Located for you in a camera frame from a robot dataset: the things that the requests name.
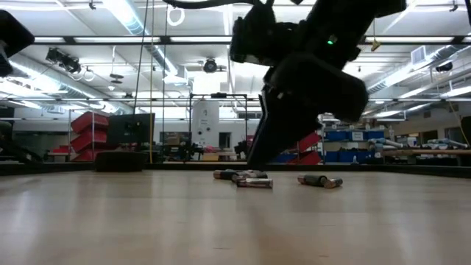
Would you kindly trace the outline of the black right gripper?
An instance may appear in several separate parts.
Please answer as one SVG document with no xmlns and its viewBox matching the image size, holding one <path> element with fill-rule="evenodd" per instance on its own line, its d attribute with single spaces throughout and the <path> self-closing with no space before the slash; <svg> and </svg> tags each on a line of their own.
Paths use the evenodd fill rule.
<svg viewBox="0 0 471 265">
<path fill-rule="evenodd" d="M 258 2 L 235 20 L 231 60 L 269 69 L 248 165 L 272 162 L 319 129 L 316 113 L 307 108 L 342 120 L 360 119 L 368 102 L 365 84 L 343 69 L 359 55 L 368 27 L 366 2 L 317 2 L 297 23 L 278 22 L 272 3 Z M 280 93 L 293 100 L 279 99 Z"/>
</svg>

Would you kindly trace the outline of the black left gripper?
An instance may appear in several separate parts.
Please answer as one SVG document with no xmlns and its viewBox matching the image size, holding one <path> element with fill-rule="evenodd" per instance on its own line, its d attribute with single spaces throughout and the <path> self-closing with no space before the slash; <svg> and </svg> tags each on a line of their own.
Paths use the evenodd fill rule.
<svg viewBox="0 0 471 265">
<path fill-rule="evenodd" d="M 13 72 L 9 58 L 35 42 L 35 36 L 11 13 L 1 10 L 1 77 Z"/>
</svg>

